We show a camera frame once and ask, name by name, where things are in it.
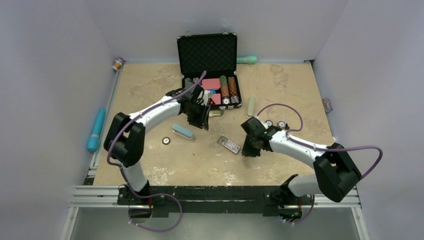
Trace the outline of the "light blue stapler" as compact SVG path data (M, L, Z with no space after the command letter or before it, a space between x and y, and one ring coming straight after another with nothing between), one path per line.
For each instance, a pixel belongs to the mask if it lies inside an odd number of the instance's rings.
M194 133L191 130L189 130L188 128L185 128L181 125L178 125L178 124L172 125L172 131L175 134L182 136L184 138L187 138L189 140L192 140L194 138Z

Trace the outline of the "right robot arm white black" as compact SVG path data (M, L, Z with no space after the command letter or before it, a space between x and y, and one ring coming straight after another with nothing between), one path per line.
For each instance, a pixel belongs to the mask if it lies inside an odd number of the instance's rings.
M315 194L339 203L362 179L352 158L338 143L331 146L314 144L256 117L249 118L241 127L246 133L242 148L244 157L259 157L264 150L289 156L313 169L313 174L294 174L280 186L276 196L288 204Z

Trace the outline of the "red white staple box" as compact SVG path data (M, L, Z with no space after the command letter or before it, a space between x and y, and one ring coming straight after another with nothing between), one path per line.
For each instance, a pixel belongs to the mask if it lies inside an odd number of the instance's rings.
M217 140L217 143L220 146L224 147L225 149L229 150L230 152L232 152L235 155L237 155L239 153L239 151L241 150L241 147L238 144L236 144L235 142L229 140L225 136L221 136Z

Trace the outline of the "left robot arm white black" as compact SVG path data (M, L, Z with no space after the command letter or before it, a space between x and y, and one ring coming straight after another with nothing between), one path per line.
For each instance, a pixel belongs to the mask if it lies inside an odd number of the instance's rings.
M211 93L196 85L178 88L165 94L151 106L131 113L117 113L110 124L103 143L106 161L119 168L129 197L138 205L146 203L150 195L140 160L144 153L146 135L164 121L184 114L190 125L208 130Z

